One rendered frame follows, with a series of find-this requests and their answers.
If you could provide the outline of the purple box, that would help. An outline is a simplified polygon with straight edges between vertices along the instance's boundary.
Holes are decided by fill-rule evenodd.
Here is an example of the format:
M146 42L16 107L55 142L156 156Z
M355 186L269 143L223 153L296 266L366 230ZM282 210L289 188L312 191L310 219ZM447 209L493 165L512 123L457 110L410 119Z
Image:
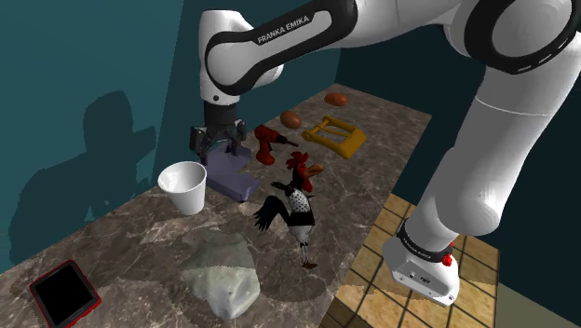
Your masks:
M260 186L261 179L241 170L250 162L251 152L248 147L239 146L237 155L226 151L228 142L217 143L207 156L207 186L231 198L234 201L246 202Z

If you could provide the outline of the brown egg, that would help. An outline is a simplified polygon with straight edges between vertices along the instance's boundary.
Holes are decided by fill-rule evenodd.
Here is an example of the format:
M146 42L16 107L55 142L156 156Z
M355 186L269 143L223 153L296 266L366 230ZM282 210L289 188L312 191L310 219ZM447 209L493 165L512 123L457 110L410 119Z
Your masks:
M279 120L284 127L291 130L297 130L303 125L303 121L299 115L291 110L282 112Z

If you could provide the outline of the white paper cup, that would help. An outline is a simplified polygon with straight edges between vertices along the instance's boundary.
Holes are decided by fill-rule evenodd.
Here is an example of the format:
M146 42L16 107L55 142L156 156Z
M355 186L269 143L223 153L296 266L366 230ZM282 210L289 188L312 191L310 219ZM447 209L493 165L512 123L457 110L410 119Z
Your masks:
M160 172L157 183L177 210L194 215L205 205L207 171L194 161L174 163Z

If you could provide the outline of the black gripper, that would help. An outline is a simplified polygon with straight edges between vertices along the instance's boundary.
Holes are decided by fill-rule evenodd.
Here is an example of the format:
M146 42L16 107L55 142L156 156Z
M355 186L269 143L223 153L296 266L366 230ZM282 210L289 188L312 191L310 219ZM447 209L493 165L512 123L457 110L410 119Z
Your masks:
M199 157L206 157L213 143L211 134L232 126L227 131L229 140L227 151L236 157L239 146L247 139L246 122L238 119L236 104L221 105L204 102L204 123L205 128L191 128L190 149Z

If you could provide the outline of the yellow frame clamp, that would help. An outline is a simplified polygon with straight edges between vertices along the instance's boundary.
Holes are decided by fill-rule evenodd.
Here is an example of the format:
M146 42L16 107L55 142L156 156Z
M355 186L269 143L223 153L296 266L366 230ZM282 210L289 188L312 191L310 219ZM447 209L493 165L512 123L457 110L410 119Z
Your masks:
M326 131L341 136L344 139L340 143L337 143L319 135L318 133L320 131ZM361 129L331 116L324 116L321 122L316 124L314 128L304 130L302 137L307 142L329 148L344 159L350 159L367 140L366 135Z

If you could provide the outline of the red power drill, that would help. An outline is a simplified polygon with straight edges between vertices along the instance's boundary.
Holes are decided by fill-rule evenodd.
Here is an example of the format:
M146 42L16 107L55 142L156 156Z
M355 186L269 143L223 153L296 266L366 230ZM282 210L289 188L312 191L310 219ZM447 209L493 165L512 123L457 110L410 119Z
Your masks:
M289 144L298 147L297 143L291 142L288 138L279 132L272 130L265 125L259 125L254 129L254 135L259 141L259 151L256 153L256 159L264 165L272 165L275 159L271 156L271 144Z

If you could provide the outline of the black tablet in red case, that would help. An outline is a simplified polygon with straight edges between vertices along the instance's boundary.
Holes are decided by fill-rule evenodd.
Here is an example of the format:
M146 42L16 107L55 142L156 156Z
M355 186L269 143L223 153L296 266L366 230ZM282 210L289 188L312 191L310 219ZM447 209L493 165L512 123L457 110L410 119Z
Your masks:
M101 297L73 259L49 270L29 289L49 328L72 328L101 303Z

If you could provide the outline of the tan tiled robot stand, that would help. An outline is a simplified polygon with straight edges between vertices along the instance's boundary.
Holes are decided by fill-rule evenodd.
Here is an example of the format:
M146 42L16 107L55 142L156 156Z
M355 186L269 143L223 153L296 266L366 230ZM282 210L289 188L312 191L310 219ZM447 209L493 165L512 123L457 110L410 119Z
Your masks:
M453 242L460 291L452 305L394 282L381 246L414 210L388 197L318 328L495 328L499 251L479 239L460 235Z

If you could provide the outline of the black rooster figure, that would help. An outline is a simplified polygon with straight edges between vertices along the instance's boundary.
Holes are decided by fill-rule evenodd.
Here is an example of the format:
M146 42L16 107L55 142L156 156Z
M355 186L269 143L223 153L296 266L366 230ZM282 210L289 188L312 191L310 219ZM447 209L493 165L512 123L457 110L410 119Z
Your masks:
M284 192L289 208L276 196L268 196L263 206L254 214L260 231L267 230L274 219L279 215L286 224L290 234L299 243L302 256L302 267L314 268L316 263L308 259L308 241L312 228L315 226L315 216L311 207L310 198L313 186L310 178L324 171L319 164L306 166L309 155L295 151L286 161L287 169L291 170L292 179L288 184L273 182L271 186Z

